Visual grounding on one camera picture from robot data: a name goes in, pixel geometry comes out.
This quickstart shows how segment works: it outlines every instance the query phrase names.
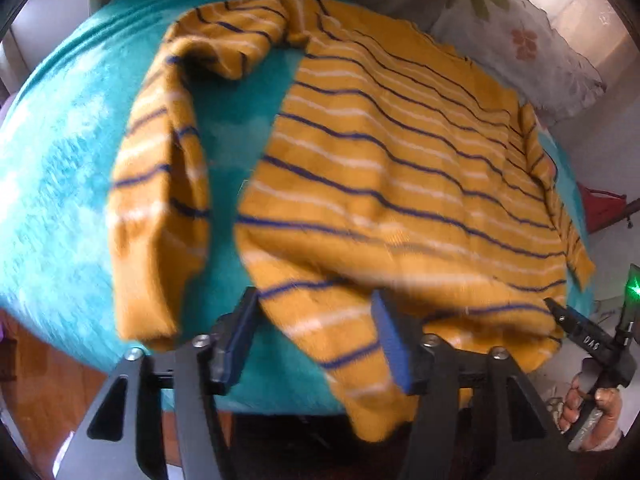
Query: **pillow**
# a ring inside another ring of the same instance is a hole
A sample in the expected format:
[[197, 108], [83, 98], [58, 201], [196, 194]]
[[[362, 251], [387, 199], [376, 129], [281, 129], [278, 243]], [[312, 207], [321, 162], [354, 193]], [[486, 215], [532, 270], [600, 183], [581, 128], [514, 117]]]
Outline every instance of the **pillow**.
[[428, 31], [518, 91], [550, 126], [604, 94], [598, 71], [529, 0], [447, 0]]

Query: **finger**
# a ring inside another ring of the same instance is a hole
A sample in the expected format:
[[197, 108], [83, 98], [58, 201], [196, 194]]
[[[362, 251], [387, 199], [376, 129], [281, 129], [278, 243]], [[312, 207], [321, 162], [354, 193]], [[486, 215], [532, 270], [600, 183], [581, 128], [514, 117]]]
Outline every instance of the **finger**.
[[568, 406], [572, 410], [577, 410], [582, 404], [582, 397], [578, 393], [578, 390], [569, 390], [564, 400], [564, 405]]
[[597, 390], [595, 402], [597, 407], [602, 410], [602, 417], [582, 444], [582, 448], [585, 450], [596, 447], [617, 428], [622, 410], [622, 398], [617, 388]]
[[564, 420], [568, 421], [570, 424], [573, 424], [576, 420], [578, 420], [579, 416], [580, 412], [578, 410], [572, 410], [566, 404], [564, 405], [564, 408], [562, 409], [562, 418], [564, 418]]
[[580, 374], [576, 374], [571, 381], [572, 390], [577, 390], [580, 387]]
[[596, 405], [605, 415], [615, 417], [618, 420], [622, 410], [622, 398], [617, 388], [600, 388], [594, 396]]
[[560, 431], [564, 433], [571, 427], [571, 423], [565, 418], [560, 418], [560, 420], [558, 420], [558, 426], [560, 428]]

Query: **green light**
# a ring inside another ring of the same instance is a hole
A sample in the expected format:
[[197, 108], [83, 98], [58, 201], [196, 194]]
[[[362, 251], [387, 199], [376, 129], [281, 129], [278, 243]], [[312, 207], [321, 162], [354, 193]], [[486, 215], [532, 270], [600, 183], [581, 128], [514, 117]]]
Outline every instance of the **green light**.
[[634, 303], [640, 303], [640, 267], [631, 265], [629, 269], [629, 277], [626, 280], [626, 300]]

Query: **metal bolt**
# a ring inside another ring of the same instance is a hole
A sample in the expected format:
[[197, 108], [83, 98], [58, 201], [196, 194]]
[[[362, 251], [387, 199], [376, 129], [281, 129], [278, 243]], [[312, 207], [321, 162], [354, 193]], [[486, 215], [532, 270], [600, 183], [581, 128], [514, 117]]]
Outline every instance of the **metal bolt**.
[[196, 348], [202, 348], [203, 346], [207, 346], [209, 344], [209, 336], [207, 334], [200, 334], [193, 338], [191, 341]]
[[502, 346], [495, 346], [491, 348], [491, 357], [500, 361], [504, 361], [507, 357], [509, 357], [509, 352]]
[[140, 359], [144, 354], [142, 348], [130, 348], [125, 352], [124, 358], [127, 361], [135, 361], [136, 359]]
[[435, 334], [425, 334], [422, 336], [421, 344], [427, 348], [433, 348], [434, 346], [438, 346], [441, 341], [442, 339]]

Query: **teal fuzzy blanket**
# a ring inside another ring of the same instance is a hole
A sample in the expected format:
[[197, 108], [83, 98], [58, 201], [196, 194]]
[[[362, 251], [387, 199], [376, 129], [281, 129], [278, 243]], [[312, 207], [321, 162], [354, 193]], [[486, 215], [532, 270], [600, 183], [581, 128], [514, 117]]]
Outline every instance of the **teal fuzzy blanket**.
[[[104, 221], [111, 167], [168, 25], [212, 1], [219, 0], [112, 2], [35, 70], [0, 130], [0, 304], [40, 338], [104, 371], [133, 344], [118, 339], [113, 319]], [[184, 339], [207, 331], [250, 285], [232, 237], [236, 201], [301, 58], [299, 50], [274, 49], [242, 81], [204, 74], [191, 81], [215, 217], [210, 261], [185, 298]], [[547, 143], [563, 198], [583, 226], [575, 181], [562, 153], [550, 138]], [[590, 309], [588, 293], [575, 285], [570, 302], [582, 312]], [[342, 411], [322, 370], [267, 322], [241, 383], [218, 406], [259, 413]]]

